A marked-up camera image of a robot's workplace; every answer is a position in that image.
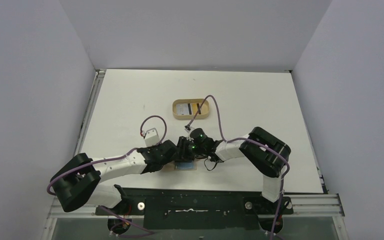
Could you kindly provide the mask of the silver VIP card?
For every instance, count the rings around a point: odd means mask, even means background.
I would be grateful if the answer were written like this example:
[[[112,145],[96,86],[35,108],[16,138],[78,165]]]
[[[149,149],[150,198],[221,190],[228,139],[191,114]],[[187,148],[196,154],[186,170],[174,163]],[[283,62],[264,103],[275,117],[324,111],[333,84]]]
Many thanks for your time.
[[[178,116],[188,116],[192,114],[191,106],[189,103],[178,103],[175,106],[176,114]]]

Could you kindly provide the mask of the beige leather card holder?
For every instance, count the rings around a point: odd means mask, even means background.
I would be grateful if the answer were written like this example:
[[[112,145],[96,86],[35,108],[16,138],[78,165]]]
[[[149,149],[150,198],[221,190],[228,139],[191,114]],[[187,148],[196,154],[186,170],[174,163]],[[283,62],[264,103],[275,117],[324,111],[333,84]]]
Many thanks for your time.
[[[174,172],[174,171],[195,171],[197,164],[195,161],[172,161],[164,165],[161,169],[162,172]]]

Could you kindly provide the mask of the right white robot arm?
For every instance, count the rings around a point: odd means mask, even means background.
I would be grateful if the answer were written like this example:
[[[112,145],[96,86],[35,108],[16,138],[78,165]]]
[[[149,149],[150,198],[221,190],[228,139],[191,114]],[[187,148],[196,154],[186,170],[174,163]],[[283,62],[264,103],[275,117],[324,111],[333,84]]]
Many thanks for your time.
[[[256,126],[245,136],[232,140],[214,140],[202,128],[187,127],[188,136],[177,142],[178,162],[203,159],[215,165],[229,160],[247,159],[263,175],[261,195],[274,203],[283,193],[283,178],[289,171],[291,148]]]

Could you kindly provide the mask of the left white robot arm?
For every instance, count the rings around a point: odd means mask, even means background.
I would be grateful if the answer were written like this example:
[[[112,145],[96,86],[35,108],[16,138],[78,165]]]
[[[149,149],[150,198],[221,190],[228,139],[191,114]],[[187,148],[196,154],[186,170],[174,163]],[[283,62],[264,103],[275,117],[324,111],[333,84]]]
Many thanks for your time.
[[[177,157],[177,146],[170,140],[110,158],[90,158],[79,153],[51,178],[46,191],[57,197],[66,213],[84,205],[112,209],[123,200],[123,195],[119,185],[105,185],[105,181],[157,172]]]

